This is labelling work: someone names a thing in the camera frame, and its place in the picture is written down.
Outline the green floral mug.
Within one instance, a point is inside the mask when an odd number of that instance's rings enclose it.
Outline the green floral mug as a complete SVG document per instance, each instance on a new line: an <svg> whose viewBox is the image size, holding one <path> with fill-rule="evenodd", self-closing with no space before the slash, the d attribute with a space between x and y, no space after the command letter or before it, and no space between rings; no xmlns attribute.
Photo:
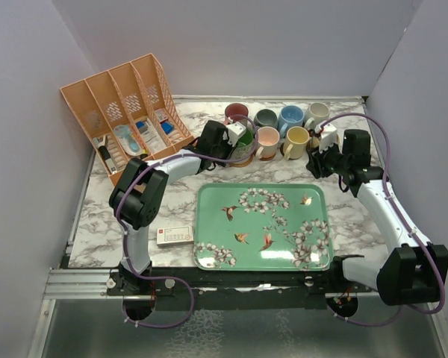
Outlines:
<svg viewBox="0 0 448 358"><path fill-rule="evenodd" d="M254 132L247 128L245 134L237 141L237 146L230 156L230 160L243 159L251 151L255 143Z"/></svg>

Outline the woven coaster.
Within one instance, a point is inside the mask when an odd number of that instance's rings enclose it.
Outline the woven coaster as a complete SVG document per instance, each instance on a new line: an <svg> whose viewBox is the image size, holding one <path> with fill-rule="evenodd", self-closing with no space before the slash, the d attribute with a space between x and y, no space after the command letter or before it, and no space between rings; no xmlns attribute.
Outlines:
<svg viewBox="0 0 448 358"><path fill-rule="evenodd" d="M251 157L246 158L245 160L241 160L236 163L229 163L229 165L232 167L242 168L242 167L248 166L253 161L253 159L254 159L254 156L251 156Z"/></svg>

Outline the red ceramic mug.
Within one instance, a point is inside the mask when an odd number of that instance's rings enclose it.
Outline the red ceramic mug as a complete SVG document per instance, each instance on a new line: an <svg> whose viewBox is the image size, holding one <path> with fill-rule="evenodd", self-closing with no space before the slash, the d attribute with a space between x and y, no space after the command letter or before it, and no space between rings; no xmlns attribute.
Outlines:
<svg viewBox="0 0 448 358"><path fill-rule="evenodd" d="M234 122L239 122L243 125L247 125L249 109L244 104L241 103L229 104L225 108L224 114L225 114L224 125L228 125Z"/></svg>

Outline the pink ceramic mug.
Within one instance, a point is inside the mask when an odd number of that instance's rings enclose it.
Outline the pink ceramic mug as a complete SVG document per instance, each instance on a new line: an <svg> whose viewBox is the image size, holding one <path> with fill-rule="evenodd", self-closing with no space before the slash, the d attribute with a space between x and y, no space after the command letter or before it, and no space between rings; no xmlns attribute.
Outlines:
<svg viewBox="0 0 448 358"><path fill-rule="evenodd" d="M270 127L258 129L258 147L255 151L255 158L270 157L276 154L280 141L279 132Z"/></svg>

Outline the grey ceramic mug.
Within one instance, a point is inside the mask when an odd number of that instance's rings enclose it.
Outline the grey ceramic mug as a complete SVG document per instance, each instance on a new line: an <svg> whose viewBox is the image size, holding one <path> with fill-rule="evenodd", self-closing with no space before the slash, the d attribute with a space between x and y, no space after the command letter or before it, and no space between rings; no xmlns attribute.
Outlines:
<svg viewBox="0 0 448 358"><path fill-rule="evenodd" d="M262 109L255 114L253 122L259 128L270 127L277 130L279 119L274 111Z"/></svg>

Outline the yellow ceramic mug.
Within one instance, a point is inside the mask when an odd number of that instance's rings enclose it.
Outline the yellow ceramic mug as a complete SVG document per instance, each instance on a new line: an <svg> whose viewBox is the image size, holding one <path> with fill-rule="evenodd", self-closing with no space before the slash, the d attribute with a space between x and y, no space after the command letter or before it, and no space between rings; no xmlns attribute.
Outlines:
<svg viewBox="0 0 448 358"><path fill-rule="evenodd" d="M310 134L305 128L292 127L289 129L283 145L284 159L298 160L301 158L309 140Z"/></svg>

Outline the cream ceramic mug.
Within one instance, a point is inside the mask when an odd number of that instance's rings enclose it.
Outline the cream ceramic mug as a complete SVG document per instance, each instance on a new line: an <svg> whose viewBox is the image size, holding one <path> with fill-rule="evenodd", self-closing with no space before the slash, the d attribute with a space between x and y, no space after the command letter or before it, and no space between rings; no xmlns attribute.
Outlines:
<svg viewBox="0 0 448 358"><path fill-rule="evenodd" d="M308 106L305 111L304 128L313 131L315 127L329 119L330 109L324 103L315 102Z"/></svg>

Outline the blue ceramic mug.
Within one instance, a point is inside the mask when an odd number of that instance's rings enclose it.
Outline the blue ceramic mug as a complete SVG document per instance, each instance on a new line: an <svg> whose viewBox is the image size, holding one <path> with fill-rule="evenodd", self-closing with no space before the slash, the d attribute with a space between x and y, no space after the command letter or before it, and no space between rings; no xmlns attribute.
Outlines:
<svg viewBox="0 0 448 358"><path fill-rule="evenodd" d="M280 137L284 139L287 132L292 127L302 127L304 122L304 111L295 105L288 105L281 109L278 120L278 131Z"/></svg>

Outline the green floral tray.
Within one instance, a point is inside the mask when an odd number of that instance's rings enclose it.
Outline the green floral tray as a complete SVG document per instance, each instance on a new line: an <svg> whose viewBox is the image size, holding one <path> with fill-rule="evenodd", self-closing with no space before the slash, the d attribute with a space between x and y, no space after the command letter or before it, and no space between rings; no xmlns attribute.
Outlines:
<svg viewBox="0 0 448 358"><path fill-rule="evenodd" d="M194 262L207 271L325 271L324 192L303 183L210 183L197 195Z"/></svg>

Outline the tan ceramic mug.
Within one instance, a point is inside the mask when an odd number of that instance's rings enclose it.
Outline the tan ceramic mug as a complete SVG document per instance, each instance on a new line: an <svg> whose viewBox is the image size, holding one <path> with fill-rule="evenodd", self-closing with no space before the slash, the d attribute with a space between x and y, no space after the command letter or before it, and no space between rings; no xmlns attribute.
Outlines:
<svg viewBox="0 0 448 358"><path fill-rule="evenodd" d="M309 148L311 150L314 150L315 148L319 148L320 146L320 138L317 136L312 136L311 140L309 141Z"/></svg>

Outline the light wooden coaster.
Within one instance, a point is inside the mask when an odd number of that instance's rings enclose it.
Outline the light wooden coaster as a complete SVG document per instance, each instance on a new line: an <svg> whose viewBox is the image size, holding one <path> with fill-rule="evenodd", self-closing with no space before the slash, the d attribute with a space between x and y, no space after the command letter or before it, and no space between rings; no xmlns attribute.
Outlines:
<svg viewBox="0 0 448 358"><path fill-rule="evenodd" d="M276 155L274 154L273 156L270 156L270 157L262 157L262 158L260 158L259 160L260 160L260 161L270 161L270 160L272 160L275 156L276 156Z"/></svg>

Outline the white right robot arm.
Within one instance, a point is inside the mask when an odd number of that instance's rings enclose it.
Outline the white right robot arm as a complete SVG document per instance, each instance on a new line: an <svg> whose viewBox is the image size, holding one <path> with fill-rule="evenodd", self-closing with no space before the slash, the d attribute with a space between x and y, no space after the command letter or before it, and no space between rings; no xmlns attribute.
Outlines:
<svg viewBox="0 0 448 358"><path fill-rule="evenodd" d="M346 130L339 144L337 130L316 127L319 145L308 150L307 168L315 178L338 175L367 209L388 249L384 261L361 255L332 260L328 282L344 292L361 283L379 293L388 306L442 302L448 270L448 250L434 245L409 218L391 188L385 171L371 163L367 131Z"/></svg>

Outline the white red small box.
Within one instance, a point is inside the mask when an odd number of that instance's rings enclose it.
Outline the white red small box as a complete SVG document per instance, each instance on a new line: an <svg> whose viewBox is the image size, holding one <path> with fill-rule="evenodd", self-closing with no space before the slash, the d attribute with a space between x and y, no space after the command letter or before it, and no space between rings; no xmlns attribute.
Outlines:
<svg viewBox="0 0 448 358"><path fill-rule="evenodd" d="M164 109L155 110L155 115L160 123L166 122L169 120L167 112Z"/></svg>

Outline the white printed paper pack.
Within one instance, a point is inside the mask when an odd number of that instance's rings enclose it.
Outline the white printed paper pack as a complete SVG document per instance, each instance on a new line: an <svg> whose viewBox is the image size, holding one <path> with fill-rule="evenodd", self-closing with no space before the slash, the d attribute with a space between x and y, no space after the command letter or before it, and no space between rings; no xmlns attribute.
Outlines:
<svg viewBox="0 0 448 358"><path fill-rule="evenodd" d="M158 141L158 134L146 116L142 116L136 121L137 129L144 142L151 145Z"/></svg>

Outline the black handled utility tool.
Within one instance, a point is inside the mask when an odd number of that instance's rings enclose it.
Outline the black handled utility tool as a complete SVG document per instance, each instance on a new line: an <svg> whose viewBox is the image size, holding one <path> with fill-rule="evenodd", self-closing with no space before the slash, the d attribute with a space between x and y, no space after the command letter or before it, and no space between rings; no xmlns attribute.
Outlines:
<svg viewBox="0 0 448 358"><path fill-rule="evenodd" d="M117 173L118 172L117 165L107 148L108 138L106 136L95 137L93 139L93 142L96 145L96 148L98 149L100 157L103 160L103 162L105 163L105 166L108 169L108 171L111 174Z"/></svg>

